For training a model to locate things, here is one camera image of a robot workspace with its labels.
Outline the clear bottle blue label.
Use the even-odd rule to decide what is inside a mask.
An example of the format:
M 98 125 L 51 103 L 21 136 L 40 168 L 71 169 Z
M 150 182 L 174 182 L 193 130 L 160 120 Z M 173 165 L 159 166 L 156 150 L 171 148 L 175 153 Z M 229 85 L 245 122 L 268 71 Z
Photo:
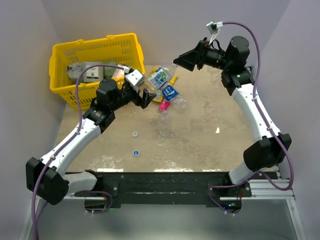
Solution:
M 183 111 L 187 107 L 187 101 L 170 84 L 166 83 L 161 87 L 164 98 L 178 111 Z

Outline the clear bottle white green label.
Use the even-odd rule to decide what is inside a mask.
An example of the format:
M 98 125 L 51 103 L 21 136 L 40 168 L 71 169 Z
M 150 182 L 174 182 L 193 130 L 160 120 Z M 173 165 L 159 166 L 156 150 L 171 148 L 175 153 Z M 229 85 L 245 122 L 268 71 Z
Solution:
M 159 90 L 174 77 L 176 68 L 177 66 L 174 64 L 158 66 L 151 72 L 147 80 L 155 90 Z

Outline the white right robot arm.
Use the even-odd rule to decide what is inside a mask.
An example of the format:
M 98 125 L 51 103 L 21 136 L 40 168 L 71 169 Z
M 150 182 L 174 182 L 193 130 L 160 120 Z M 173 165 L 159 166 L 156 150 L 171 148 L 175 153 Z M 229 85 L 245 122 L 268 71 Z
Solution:
M 243 152 L 243 163 L 228 173 L 223 192 L 230 197 L 240 190 L 240 184 L 262 169 L 274 167 L 288 158 L 291 136 L 283 134 L 270 118 L 262 104 L 251 71 L 246 67 L 249 41 L 234 36 L 226 50 L 212 48 L 204 38 L 196 47 L 173 60 L 186 70 L 201 70 L 203 66 L 220 69 L 221 81 L 228 94 L 238 104 L 249 123 L 253 144 Z

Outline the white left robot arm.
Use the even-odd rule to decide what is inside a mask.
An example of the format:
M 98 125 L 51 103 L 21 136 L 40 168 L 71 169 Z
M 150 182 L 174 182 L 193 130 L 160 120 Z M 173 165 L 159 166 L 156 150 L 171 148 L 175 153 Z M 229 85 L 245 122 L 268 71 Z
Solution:
M 138 89 L 127 81 L 118 88 L 115 80 L 103 80 L 89 109 L 80 115 L 74 130 L 40 159 L 32 157 L 26 163 L 26 186 L 32 196 L 56 205 L 68 195 L 87 191 L 99 196 L 104 184 L 96 173 L 86 170 L 67 174 L 66 171 L 82 150 L 101 135 L 115 120 L 115 111 L 132 102 L 145 109 L 155 98 L 156 91 L 143 86 Z

